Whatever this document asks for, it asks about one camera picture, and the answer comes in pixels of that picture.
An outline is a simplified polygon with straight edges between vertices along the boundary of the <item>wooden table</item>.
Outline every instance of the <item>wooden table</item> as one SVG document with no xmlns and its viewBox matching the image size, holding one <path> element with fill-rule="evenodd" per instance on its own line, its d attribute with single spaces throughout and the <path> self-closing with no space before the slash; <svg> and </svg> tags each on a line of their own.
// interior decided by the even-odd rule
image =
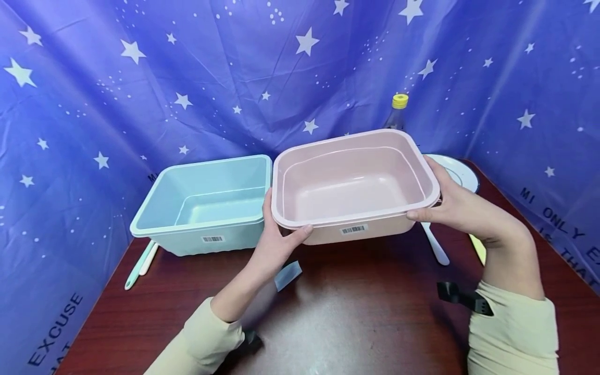
<svg viewBox="0 0 600 375">
<path fill-rule="evenodd" d="M 522 219 L 480 173 L 480 195 Z M 257 331 L 265 347 L 220 374 L 465 374 L 469 312 L 437 298 L 437 281 L 475 288 L 482 266 L 467 237 L 432 230 L 451 264 L 438 265 L 419 225 L 403 235 L 300 247 L 303 275 L 280 292 Z M 600 299 L 535 233 L 547 296 L 556 305 L 562 374 L 600 374 Z M 251 250 L 179 258 L 160 250 L 128 292 L 147 240 L 135 240 L 58 370 L 142 374 Z"/>
</svg>

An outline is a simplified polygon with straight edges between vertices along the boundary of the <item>white chopstick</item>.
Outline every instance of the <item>white chopstick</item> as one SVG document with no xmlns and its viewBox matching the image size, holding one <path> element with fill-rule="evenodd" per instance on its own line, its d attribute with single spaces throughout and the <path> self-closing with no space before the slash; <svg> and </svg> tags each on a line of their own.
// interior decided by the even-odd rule
<svg viewBox="0 0 600 375">
<path fill-rule="evenodd" d="M 140 268 L 140 276 L 144 276 L 146 273 L 148 273 L 148 268 L 150 268 L 150 264 L 152 264 L 152 261 L 154 260 L 154 256 L 156 255 L 157 249 L 158 244 L 154 243 L 154 245 L 150 249 L 150 253 L 146 257 L 146 260 L 144 260 L 144 264 L 142 264 L 142 268 Z"/>
</svg>

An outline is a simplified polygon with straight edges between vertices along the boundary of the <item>barcode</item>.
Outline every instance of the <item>barcode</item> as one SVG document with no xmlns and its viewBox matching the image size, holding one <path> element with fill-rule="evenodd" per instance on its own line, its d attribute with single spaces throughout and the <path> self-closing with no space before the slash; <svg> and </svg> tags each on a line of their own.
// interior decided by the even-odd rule
<svg viewBox="0 0 600 375">
<path fill-rule="evenodd" d="M 351 233 L 364 232 L 366 230 L 369 230 L 369 227 L 366 224 L 362 224 L 362 225 L 357 225 L 357 226 L 353 226 L 353 227 L 342 228 L 342 229 L 340 229 L 340 232 L 343 235 L 349 235 Z"/>
<path fill-rule="evenodd" d="M 223 236 L 212 236 L 212 237 L 202 237 L 204 242 L 224 242 L 225 238 Z"/>
</svg>

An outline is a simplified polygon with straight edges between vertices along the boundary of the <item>beige sleeve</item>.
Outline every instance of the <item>beige sleeve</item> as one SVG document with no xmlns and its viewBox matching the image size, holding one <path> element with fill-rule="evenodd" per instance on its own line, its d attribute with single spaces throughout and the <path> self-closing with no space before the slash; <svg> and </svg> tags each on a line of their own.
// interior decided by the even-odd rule
<svg viewBox="0 0 600 375">
<path fill-rule="evenodd" d="M 494 316 L 473 314 L 469 375 L 556 375 L 558 332 L 554 304 L 498 289 L 483 281 L 477 292 Z"/>
<path fill-rule="evenodd" d="M 239 322 L 225 323 L 211 310 L 211 298 L 187 320 L 144 375 L 207 375 L 244 340 Z"/>
</svg>

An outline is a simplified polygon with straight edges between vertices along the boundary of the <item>person's left hand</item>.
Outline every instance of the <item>person's left hand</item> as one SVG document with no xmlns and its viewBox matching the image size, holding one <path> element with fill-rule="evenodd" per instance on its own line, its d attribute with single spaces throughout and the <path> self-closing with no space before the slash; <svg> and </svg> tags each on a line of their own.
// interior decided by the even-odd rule
<svg viewBox="0 0 600 375">
<path fill-rule="evenodd" d="M 311 235 L 313 226 L 302 227 L 289 236 L 281 235 L 279 226 L 271 214 L 271 189 L 265 196 L 263 217 L 265 228 L 246 268 L 267 280 L 275 277 L 294 249 Z"/>
</svg>

